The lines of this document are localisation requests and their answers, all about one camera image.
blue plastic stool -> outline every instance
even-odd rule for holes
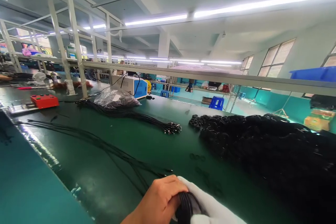
[[[224,98],[219,96],[214,96],[210,102],[209,108],[223,110]]]
[[[165,98],[169,98],[169,91],[161,90],[160,96],[165,97]]]

hand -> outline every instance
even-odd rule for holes
[[[5,75],[0,75],[0,81],[11,81],[12,78],[11,77],[8,77],[8,76],[5,76]]]
[[[228,208],[220,204],[214,197],[203,192],[194,183],[191,183],[182,177],[178,177],[178,179],[195,195],[201,207],[206,210],[208,214],[208,216],[206,216],[194,212],[190,224],[246,224]]]
[[[154,180],[136,209],[121,224],[169,224],[188,188],[175,175]]]

red control box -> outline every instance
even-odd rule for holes
[[[36,107],[39,109],[46,109],[49,107],[55,107],[59,106],[57,97],[51,95],[51,94],[40,94],[40,95],[32,95],[30,97],[32,102],[35,103]]]

workbench surface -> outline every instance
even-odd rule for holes
[[[108,86],[95,83],[91,94]],[[66,96],[65,91],[17,90],[0,88],[2,106],[19,105],[29,101],[30,95],[51,93],[60,101],[81,98]],[[265,186],[260,186],[250,177],[210,153],[199,139],[199,132],[188,126],[191,116],[197,114],[230,115],[223,111],[182,103],[158,96],[155,100],[141,99],[141,106],[134,108],[161,121],[179,123],[180,134],[167,135],[162,130],[130,118],[108,118],[90,109],[79,109],[74,103],[60,102],[59,107],[48,108],[13,120],[27,119],[69,125],[88,130],[108,141],[135,158],[172,169],[174,174],[194,182],[204,191],[240,216],[248,224],[299,223],[295,216],[278,201]],[[39,152],[69,191],[72,191],[82,207],[99,224],[120,223],[139,203],[141,196],[129,180],[100,149],[73,137],[42,128],[22,129],[26,139]],[[192,160],[190,154],[205,156],[205,161]],[[141,183],[130,166],[118,162],[139,187]],[[196,170],[209,173],[206,181]],[[141,171],[151,184],[154,177]]]

white glove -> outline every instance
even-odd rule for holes
[[[194,183],[178,176],[178,179],[185,184],[189,191],[195,195],[201,207],[209,216],[202,215],[195,211],[191,217],[190,224],[246,224],[242,219],[232,213],[228,208],[221,205],[214,197],[203,192]]]

